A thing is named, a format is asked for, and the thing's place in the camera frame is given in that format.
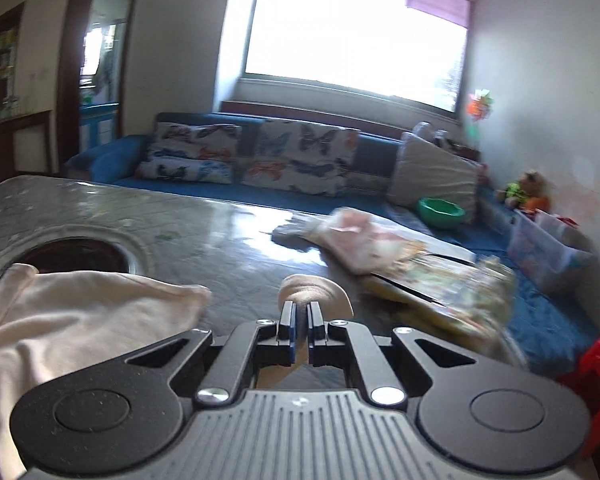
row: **pillow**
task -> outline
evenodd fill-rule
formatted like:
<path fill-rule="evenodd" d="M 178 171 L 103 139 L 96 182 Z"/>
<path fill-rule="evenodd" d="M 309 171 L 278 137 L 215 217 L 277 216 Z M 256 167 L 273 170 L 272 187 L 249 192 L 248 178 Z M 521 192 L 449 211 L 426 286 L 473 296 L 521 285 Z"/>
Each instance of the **pillow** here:
<path fill-rule="evenodd" d="M 231 184 L 232 167 L 217 160 L 192 160 L 174 156 L 160 156 L 142 161 L 136 168 L 139 178 L 156 180 L 183 180 L 186 182 L 215 182 Z"/>
<path fill-rule="evenodd" d="M 350 166 L 360 132 L 326 124 L 267 119 L 258 132 L 256 158 L 282 157 L 316 164 L 339 160 Z"/>
<path fill-rule="evenodd" d="M 149 152 L 160 152 L 158 156 L 232 162 L 241 133 L 242 128 L 235 124 L 158 123 Z"/>
<path fill-rule="evenodd" d="M 387 200 L 414 207 L 421 198 L 441 198 L 459 205 L 466 212 L 464 221 L 472 222 L 479 166 L 416 135 L 404 133 Z"/>
<path fill-rule="evenodd" d="M 260 127 L 255 160 L 242 182 L 307 194 L 341 195 L 359 134 L 339 126 L 268 119 Z"/>
<path fill-rule="evenodd" d="M 324 196 L 341 195 L 346 181 L 342 168 L 328 160 L 307 164 L 300 160 L 285 162 L 279 158 L 256 160 L 242 180 L 247 186 Z"/>

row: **pink curtain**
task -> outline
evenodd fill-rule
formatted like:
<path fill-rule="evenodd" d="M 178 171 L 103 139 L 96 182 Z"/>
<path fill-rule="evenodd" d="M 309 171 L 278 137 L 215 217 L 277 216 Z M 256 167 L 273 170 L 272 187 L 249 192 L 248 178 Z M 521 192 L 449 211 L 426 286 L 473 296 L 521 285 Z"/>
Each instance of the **pink curtain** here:
<path fill-rule="evenodd" d="M 464 28 L 469 27 L 469 0 L 407 0 L 407 7 L 432 14 Z"/>

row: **beige cushion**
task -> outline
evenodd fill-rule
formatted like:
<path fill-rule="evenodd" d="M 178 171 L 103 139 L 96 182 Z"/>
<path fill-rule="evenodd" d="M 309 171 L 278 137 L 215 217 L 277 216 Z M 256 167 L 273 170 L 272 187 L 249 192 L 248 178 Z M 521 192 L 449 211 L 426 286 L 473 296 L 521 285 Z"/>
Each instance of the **beige cushion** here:
<path fill-rule="evenodd" d="M 421 198 L 441 198 L 460 206 L 465 221 L 475 216 L 478 163 L 447 153 L 410 133 L 402 134 L 387 200 L 415 207 Z"/>

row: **blue bedsheet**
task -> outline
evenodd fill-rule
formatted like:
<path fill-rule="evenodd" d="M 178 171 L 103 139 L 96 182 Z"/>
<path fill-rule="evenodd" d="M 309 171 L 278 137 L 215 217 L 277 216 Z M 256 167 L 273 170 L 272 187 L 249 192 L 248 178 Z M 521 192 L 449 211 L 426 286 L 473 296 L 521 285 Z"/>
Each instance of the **blue bedsheet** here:
<path fill-rule="evenodd" d="M 548 298 L 507 256 L 507 241 L 484 226 L 458 232 L 434 232 L 437 238 L 476 254 L 499 257 L 518 277 L 518 294 L 508 329 L 526 354 L 531 371 L 547 377 L 571 372 L 578 359 L 600 337 L 583 308 L 573 298 Z"/>
<path fill-rule="evenodd" d="M 355 207 L 369 213 L 392 218 L 416 230 L 409 217 L 401 217 L 379 196 L 350 195 L 324 197 L 303 195 L 292 191 L 264 189 L 244 184 L 209 184 L 192 186 L 187 182 L 164 182 L 123 178 L 115 184 L 125 187 L 154 189 L 176 194 L 219 198 L 279 208 L 329 214 L 340 206 Z M 513 306 L 509 331 L 526 354 L 531 371 L 556 377 L 572 371 L 580 356 L 600 336 L 600 332 L 580 305 L 570 298 L 547 298 L 507 257 L 507 241 L 484 225 L 464 226 L 456 232 L 431 230 L 437 238 L 466 247 L 477 254 L 494 254 L 513 269 L 518 277 L 518 294 Z"/>

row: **green bowl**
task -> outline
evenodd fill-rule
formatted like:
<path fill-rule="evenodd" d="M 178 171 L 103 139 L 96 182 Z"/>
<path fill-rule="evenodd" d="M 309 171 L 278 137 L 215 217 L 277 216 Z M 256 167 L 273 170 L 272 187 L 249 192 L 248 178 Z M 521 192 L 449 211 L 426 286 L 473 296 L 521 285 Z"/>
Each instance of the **green bowl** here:
<path fill-rule="evenodd" d="M 453 229 L 464 219 L 464 209 L 439 198 L 420 199 L 418 214 L 425 224 L 440 229 Z"/>

